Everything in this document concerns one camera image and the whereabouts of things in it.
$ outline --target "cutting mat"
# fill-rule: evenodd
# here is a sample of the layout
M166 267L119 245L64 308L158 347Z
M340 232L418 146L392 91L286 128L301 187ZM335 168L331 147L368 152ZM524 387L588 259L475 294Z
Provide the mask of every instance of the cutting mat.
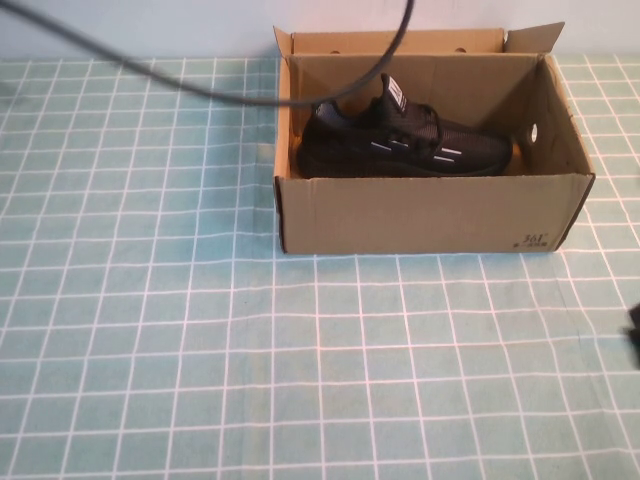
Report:
M383 257L280 252L274 110L0 63L0 477L640 478L640 55L557 60L599 175L562 250Z

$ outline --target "white wall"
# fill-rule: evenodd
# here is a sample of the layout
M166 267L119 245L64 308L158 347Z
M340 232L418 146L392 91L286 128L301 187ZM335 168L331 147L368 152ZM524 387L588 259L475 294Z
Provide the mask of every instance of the white wall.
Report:
M394 29L404 0L22 0L134 56L274 54L271 30ZM556 52L640 52L638 0L417 0L411 28L567 21ZM0 12L1 57L81 56Z

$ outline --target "open cardboard box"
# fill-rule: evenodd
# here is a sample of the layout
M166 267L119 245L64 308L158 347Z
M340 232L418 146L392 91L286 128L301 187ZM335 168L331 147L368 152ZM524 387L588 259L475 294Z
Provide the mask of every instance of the open cardboard box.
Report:
M385 71L442 118L511 135L520 156L476 178L304 179L295 153L310 109L281 109L274 187L282 248L294 254L546 252L595 180L551 51L563 24L409 32ZM367 71L393 33L276 29L281 98L327 94ZM380 81L345 99L358 109Z

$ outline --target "black cable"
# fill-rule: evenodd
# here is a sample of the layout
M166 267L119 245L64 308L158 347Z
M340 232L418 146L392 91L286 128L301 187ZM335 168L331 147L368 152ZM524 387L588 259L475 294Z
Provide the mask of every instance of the black cable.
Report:
M44 30L47 30L50 33L58 35L59 37L64 38L68 42L71 42L78 47L81 47L84 50L87 50L99 57L104 58L113 63L117 63L122 65L123 68L130 70L132 72L138 73L140 75L146 76L155 80L158 83L161 83L167 87L171 87L174 89L184 90L186 92L193 93L195 95L199 95L201 97L209 98L212 100L219 100L226 103L240 104L240 105L252 105L252 106L262 106L262 107L309 107L313 105L317 105L319 103L329 102L332 100L336 100L338 98L349 95L350 93L355 92L356 90L364 87L371 80L376 78L387 65L387 63L391 60L393 55L398 50L398 47L402 43L405 33L407 32L407 28L409 26L409 20L411 20L411 15L413 14L413 6L415 0L407 0L407 5L405 7L404 16L402 17L402 22L398 27L398 30L389 45L389 48L382 54L380 59L376 62L376 64L362 77L355 80L350 85L343 87L336 92L316 98L308 98L302 100L290 100L290 99L273 99L273 98L260 98L260 97L243 97L238 95L231 95L227 93L218 92L215 90L205 90L196 85L181 82L175 78L171 78L165 76L161 73L154 72L153 70L147 68L143 64L136 62L135 60L131 60L128 57L123 56L117 52L114 52L109 47L105 47L100 44L96 40L93 40L83 33L80 33L71 27L68 27L58 20L54 18L39 13L35 10L32 10L29 7L25 7L24 5L20 5L19 3L9 1L9 0L0 0L0 9L10 12L23 20L27 20L34 25L41 27Z

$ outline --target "shoe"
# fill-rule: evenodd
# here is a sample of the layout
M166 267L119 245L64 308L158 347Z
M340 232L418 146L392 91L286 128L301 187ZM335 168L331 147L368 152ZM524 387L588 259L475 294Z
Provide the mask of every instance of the shoe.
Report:
M383 93L355 117L335 102L314 109L298 149L312 177L472 177L500 174L513 153L505 136L440 120L410 102L389 75Z

